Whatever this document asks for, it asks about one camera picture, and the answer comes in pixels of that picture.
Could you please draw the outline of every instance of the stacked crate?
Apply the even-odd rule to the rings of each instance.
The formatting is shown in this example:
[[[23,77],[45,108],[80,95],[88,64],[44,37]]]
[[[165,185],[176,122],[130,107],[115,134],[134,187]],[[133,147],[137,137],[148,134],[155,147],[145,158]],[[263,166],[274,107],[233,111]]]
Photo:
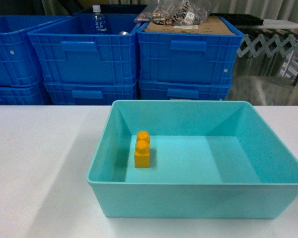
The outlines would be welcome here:
[[[29,32],[56,105],[111,105],[136,99],[137,15],[105,14],[107,31],[92,33],[92,15],[79,14]]]
[[[138,31],[142,99],[224,100],[231,87],[243,33],[221,18],[233,35]]]
[[[0,16],[0,105],[50,104],[27,32],[66,16]]]

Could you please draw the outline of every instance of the bottle label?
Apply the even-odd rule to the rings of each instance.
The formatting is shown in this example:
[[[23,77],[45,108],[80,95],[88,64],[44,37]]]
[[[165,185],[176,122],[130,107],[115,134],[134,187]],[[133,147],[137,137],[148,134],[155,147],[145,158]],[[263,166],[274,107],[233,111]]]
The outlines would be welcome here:
[[[95,21],[96,32],[105,32],[107,30],[105,20]]]

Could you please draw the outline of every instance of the black tray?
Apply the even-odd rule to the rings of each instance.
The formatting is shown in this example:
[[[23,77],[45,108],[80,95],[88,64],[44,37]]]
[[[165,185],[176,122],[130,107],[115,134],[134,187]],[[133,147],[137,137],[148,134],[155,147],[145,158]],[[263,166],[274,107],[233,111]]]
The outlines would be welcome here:
[[[232,25],[258,26],[263,25],[263,19],[249,14],[212,13],[214,16],[221,16]]]

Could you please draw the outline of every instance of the bin floor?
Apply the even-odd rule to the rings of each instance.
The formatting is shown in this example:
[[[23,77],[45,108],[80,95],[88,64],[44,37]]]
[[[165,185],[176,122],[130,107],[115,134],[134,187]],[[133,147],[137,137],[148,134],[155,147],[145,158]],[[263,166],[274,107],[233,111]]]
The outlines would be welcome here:
[[[234,136],[151,136],[150,168],[135,168],[132,136],[125,182],[219,184],[259,183]]]

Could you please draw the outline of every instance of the plastic bag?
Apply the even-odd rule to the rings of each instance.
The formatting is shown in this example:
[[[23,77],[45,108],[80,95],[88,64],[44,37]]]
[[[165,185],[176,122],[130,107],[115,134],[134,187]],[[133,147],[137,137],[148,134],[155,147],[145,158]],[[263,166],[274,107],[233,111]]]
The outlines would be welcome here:
[[[198,25],[212,11],[211,0],[159,0],[149,4],[135,19],[159,25]]]

